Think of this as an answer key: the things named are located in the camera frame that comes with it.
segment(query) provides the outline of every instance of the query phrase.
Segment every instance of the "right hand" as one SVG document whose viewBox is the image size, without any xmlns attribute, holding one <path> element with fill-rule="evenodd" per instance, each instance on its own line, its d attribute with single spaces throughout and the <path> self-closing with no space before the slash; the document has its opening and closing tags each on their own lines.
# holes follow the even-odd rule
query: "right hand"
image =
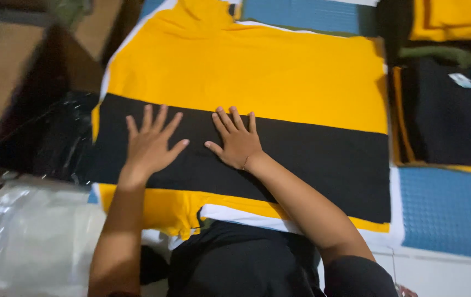
<svg viewBox="0 0 471 297">
<path fill-rule="evenodd" d="M 250 156 L 263 152 L 256 131 L 256 116 L 253 111 L 249 114 L 249 130 L 247 131 L 235 106 L 230 107 L 233 122 L 222 107 L 218 107 L 216 111 L 217 113 L 212 114 L 213 123 L 221 134 L 224 149 L 212 141 L 207 141 L 204 145 L 225 164 L 243 170 Z"/>
</svg>

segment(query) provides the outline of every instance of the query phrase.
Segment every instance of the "forearm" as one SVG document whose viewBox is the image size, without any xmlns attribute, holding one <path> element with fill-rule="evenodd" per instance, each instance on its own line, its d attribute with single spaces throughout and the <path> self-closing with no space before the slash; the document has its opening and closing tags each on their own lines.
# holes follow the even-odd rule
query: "forearm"
<svg viewBox="0 0 471 297">
<path fill-rule="evenodd" d="M 302 232 L 320 249 L 324 262 L 340 255 L 374 260 L 351 220 L 329 199 L 265 153 L 248 159 L 246 169 L 258 178 Z"/>
<path fill-rule="evenodd" d="M 96 245 L 88 296 L 116 291 L 140 294 L 140 237 L 145 183 L 120 174 L 117 189 Z"/>
</svg>

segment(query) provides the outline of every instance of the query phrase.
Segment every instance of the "hand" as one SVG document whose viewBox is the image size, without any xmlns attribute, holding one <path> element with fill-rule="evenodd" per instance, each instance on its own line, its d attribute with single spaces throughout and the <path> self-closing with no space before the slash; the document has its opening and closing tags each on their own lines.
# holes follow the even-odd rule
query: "hand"
<svg viewBox="0 0 471 297">
<path fill-rule="evenodd" d="M 144 107 L 144 120 L 140 131 L 137 130 L 132 116 L 126 117 L 127 130 L 129 130 L 129 145 L 127 160 L 120 172 L 119 184 L 145 185 L 147 179 L 173 162 L 190 143 L 188 139 L 179 141 L 171 150 L 168 150 L 168 139 L 182 119 L 182 112 L 178 112 L 173 120 L 164 127 L 168 107 L 160 106 L 159 114 L 152 124 L 152 106 Z"/>
<path fill-rule="evenodd" d="M 237 108 L 230 107 L 230 112 L 234 119 L 233 123 L 222 107 L 217 108 L 219 115 L 215 112 L 212 114 L 213 123 L 223 138 L 225 149 L 212 141 L 207 141 L 204 145 L 225 164 L 235 169 L 244 170 L 250 156 L 263 152 L 256 131 L 256 116 L 254 112 L 249 114 L 249 130 L 247 131 L 241 117 L 239 117 Z"/>
</svg>

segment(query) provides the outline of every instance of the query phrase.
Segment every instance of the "left hand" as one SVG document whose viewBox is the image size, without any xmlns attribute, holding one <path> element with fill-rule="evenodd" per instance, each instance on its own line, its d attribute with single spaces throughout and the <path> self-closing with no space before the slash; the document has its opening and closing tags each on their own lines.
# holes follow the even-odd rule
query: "left hand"
<svg viewBox="0 0 471 297">
<path fill-rule="evenodd" d="M 190 143 L 188 139 L 183 139 L 169 150 L 168 140 L 177 129 L 182 119 L 182 112 L 178 112 L 163 129 L 168 107 L 160 106 L 154 123 L 152 123 L 152 109 L 151 104 L 144 107 L 144 120 L 140 131 L 137 129 L 134 118 L 126 117 L 129 145 L 126 164 L 118 179 L 119 185 L 145 186 L 147 179 L 153 173 L 170 165 Z"/>
</svg>

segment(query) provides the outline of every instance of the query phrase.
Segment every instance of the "finger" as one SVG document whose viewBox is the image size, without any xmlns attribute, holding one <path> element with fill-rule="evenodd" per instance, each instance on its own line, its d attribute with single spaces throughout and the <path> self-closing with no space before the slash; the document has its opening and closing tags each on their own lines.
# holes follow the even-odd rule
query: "finger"
<svg viewBox="0 0 471 297">
<path fill-rule="evenodd" d="M 144 106 L 144 120 L 142 121 L 142 128 L 140 128 L 140 133 L 147 133 L 151 128 L 151 122 L 153 117 L 153 108 L 151 104 Z"/>
<path fill-rule="evenodd" d="M 217 112 L 219 113 L 219 117 L 223 121 L 223 124 L 225 124 L 225 127 L 228 130 L 228 132 L 237 132 L 237 129 L 234 126 L 234 123 L 232 123 L 232 120 L 226 114 L 225 110 L 221 106 L 217 108 Z"/>
<path fill-rule="evenodd" d="M 223 153 L 223 149 L 216 143 L 213 143 L 212 141 L 207 141 L 204 143 L 204 146 L 209 148 L 210 151 L 216 154 L 219 158 L 221 157 L 221 154 Z"/>
<path fill-rule="evenodd" d="M 230 133 L 228 133 L 228 130 L 226 130 L 226 127 L 221 123 L 221 119 L 219 116 L 214 112 L 212 113 L 212 119 L 213 119 L 213 124 L 217 128 L 217 131 L 221 134 L 222 138 L 227 137 Z"/>
<path fill-rule="evenodd" d="M 126 117 L 127 131 L 129 131 L 129 140 L 138 135 L 138 130 L 136 128 L 135 119 L 132 116 Z"/>
<path fill-rule="evenodd" d="M 177 112 L 177 114 L 173 117 L 173 120 L 166 126 L 162 133 L 167 137 L 170 138 L 175 132 L 175 129 L 179 126 L 179 123 L 182 119 L 182 112 Z"/>
<path fill-rule="evenodd" d="M 250 131 L 251 133 L 257 133 L 257 129 L 256 129 L 256 115 L 254 114 L 253 111 L 251 111 L 249 114 L 248 114 L 248 117 L 249 117 L 249 120 L 248 120 L 248 131 Z"/>
<path fill-rule="evenodd" d="M 168 152 L 168 157 L 170 159 L 170 163 L 177 159 L 177 156 L 186 149 L 186 146 L 190 143 L 190 140 L 183 139 L 177 142 L 176 145 L 172 147 L 172 149 Z"/>
<path fill-rule="evenodd" d="M 237 107 L 230 107 L 230 113 L 232 114 L 232 118 L 234 119 L 235 127 L 238 130 L 246 131 L 245 125 L 243 124 L 243 120 L 241 119 L 241 116 L 239 116 L 239 111 L 237 111 Z"/>
<path fill-rule="evenodd" d="M 155 123 L 153 124 L 153 132 L 159 133 L 164 126 L 164 122 L 166 122 L 166 115 L 168 113 L 168 106 L 166 104 L 162 104 L 160 106 L 159 114 L 155 119 Z"/>
</svg>

